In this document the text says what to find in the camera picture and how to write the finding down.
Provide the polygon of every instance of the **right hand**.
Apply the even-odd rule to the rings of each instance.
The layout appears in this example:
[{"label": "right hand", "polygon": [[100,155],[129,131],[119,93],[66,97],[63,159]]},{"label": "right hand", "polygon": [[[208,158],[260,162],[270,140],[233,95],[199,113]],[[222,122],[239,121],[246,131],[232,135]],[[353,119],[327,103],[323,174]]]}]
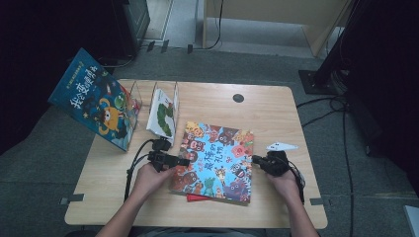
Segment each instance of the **right hand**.
[{"label": "right hand", "polygon": [[148,198],[148,196],[158,190],[167,179],[172,177],[175,174],[175,171],[176,169],[172,168],[158,173],[151,163],[143,165],[138,170],[131,194],[139,196],[138,198]]},{"label": "right hand", "polygon": [[295,176],[292,171],[288,170],[280,177],[274,177],[268,173],[266,176],[280,196],[283,198],[299,198],[298,186],[296,185]]}]

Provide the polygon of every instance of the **colorful book cover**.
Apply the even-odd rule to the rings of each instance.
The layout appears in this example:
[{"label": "colorful book cover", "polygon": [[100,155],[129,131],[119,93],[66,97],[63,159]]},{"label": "colorful book cover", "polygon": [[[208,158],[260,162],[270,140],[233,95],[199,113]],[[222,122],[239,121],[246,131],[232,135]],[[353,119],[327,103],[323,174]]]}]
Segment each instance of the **colorful book cover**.
[{"label": "colorful book cover", "polygon": [[157,87],[157,84],[155,85],[150,116],[146,127],[147,130],[154,134],[166,137],[172,145],[176,133],[176,119],[179,107],[178,93],[178,87],[175,84],[174,99],[172,100],[162,89]]},{"label": "colorful book cover", "polygon": [[250,202],[254,135],[249,130],[188,121],[170,190]]},{"label": "colorful book cover", "polygon": [[127,151],[141,101],[80,48],[48,101]]}]

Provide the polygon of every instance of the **book standing upright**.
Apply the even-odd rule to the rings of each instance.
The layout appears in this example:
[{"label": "book standing upright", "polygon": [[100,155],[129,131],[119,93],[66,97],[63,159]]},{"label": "book standing upright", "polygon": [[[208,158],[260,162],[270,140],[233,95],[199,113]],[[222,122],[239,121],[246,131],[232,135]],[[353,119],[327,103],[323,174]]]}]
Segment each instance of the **book standing upright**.
[{"label": "book standing upright", "polygon": [[146,129],[165,137],[173,145],[176,133],[176,120],[179,112],[178,84],[174,87],[174,98],[170,99],[158,84],[154,85],[151,100],[150,116]]},{"label": "book standing upright", "polygon": [[127,151],[141,100],[80,48],[48,101]]}]

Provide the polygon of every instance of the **children's book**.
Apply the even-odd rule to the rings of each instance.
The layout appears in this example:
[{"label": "children's book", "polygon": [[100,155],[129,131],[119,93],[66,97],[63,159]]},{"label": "children's book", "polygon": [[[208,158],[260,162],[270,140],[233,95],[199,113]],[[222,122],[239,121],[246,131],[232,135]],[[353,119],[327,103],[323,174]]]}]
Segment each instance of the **children's book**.
[{"label": "children's book", "polygon": [[176,120],[179,108],[178,86],[174,87],[173,100],[156,83],[151,100],[150,116],[147,130],[158,136],[167,138],[173,145],[176,133]]},{"label": "children's book", "polygon": [[250,202],[253,140],[250,130],[188,121],[179,156],[191,163],[176,167],[170,190]]},{"label": "children's book", "polygon": [[80,48],[48,101],[127,151],[141,100]]}]

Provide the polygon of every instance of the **cartoon illustration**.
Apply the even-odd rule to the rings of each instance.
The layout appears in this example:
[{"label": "cartoon illustration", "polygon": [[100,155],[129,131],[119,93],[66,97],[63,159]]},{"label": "cartoon illustration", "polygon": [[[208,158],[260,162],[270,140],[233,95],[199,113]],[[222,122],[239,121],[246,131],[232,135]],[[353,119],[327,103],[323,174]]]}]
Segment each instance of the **cartoon illustration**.
[{"label": "cartoon illustration", "polygon": [[188,123],[186,124],[186,131],[187,133],[192,134],[194,137],[204,136],[203,129],[198,125],[197,122],[194,121],[188,121]]},{"label": "cartoon illustration", "polygon": [[195,151],[204,151],[204,146],[206,144],[204,142],[201,141],[197,141],[197,140],[192,140],[190,141],[189,145],[188,145],[188,149],[193,149]]},{"label": "cartoon illustration", "polygon": [[207,125],[206,134],[209,135],[209,142],[214,143],[218,140],[219,137],[219,130],[221,129],[220,126],[216,125]]},{"label": "cartoon illustration", "polygon": [[241,168],[239,164],[234,164],[230,168],[231,173],[233,173],[237,178],[243,178],[246,175],[246,172]]},{"label": "cartoon illustration", "polygon": [[248,193],[246,184],[240,179],[231,182],[229,186],[224,186],[224,195],[226,198],[248,199]]},{"label": "cartoon illustration", "polygon": [[157,109],[157,121],[161,129],[166,133],[167,136],[172,136],[172,130],[169,124],[166,122],[166,117],[173,119],[173,105],[169,104],[166,107],[164,104],[159,104]]},{"label": "cartoon illustration", "polygon": [[233,136],[238,131],[238,129],[224,127],[222,133],[219,135],[218,140],[224,146],[234,145]]},{"label": "cartoon illustration", "polygon": [[247,155],[247,154],[251,154],[252,151],[250,151],[249,149],[247,149],[247,147],[243,146],[243,142],[240,142],[240,144],[234,146],[231,149],[231,153],[233,153],[235,158],[239,158],[241,156]]},{"label": "cartoon illustration", "polygon": [[106,127],[106,129],[103,129],[101,126],[99,126],[99,132],[103,135],[108,134],[109,130],[115,130],[118,132],[118,124],[120,122],[120,117],[122,116],[121,112],[116,108],[111,107],[111,104],[105,98],[102,98],[99,101],[99,104],[102,103],[106,104],[102,113],[102,124]]},{"label": "cartoon illustration", "polygon": [[208,178],[204,180],[204,186],[206,187],[206,189],[204,190],[204,196],[215,197],[212,189],[214,181],[215,178]]},{"label": "cartoon illustration", "polygon": [[219,186],[216,187],[215,197],[216,198],[225,198],[225,196],[222,194],[221,188]]},{"label": "cartoon illustration", "polygon": [[118,110],[122,110],[126,108],[126,94],[124,92],[120,92],[114,99],[115,108]]},{"label": "cartoon illustration", "polygon": [[[250,131],[187,122],[179,156],[192,162],[177,170],[170,189],[184,193],[193,187],[192,194],[250,202],[252,146]],[[191,172],[194,183],[184,179]]]},{"label": "cartoon illustration", "polygon": [[181,147],[179,156],[184,158],[184,159],[190,160],[191,163],[194,163],[198,160],[197,151],[190,151],[189,152],[185,147]]},{"label": "cartoon illustration", "polygon": [[216,169],[215,168],[215,174],[216,174],[216,176],[219,178],[219,180],[221,181],[221,184],[223,185],[223,186],[225,186],[225,169],[224,168],[222,168],[222,166],[221,166],[221,168],[220,169]]},{"label": "cartoon illustration", "polygon": [[201,181],[195,183],[194,195],[200,195],[204,185]]}]

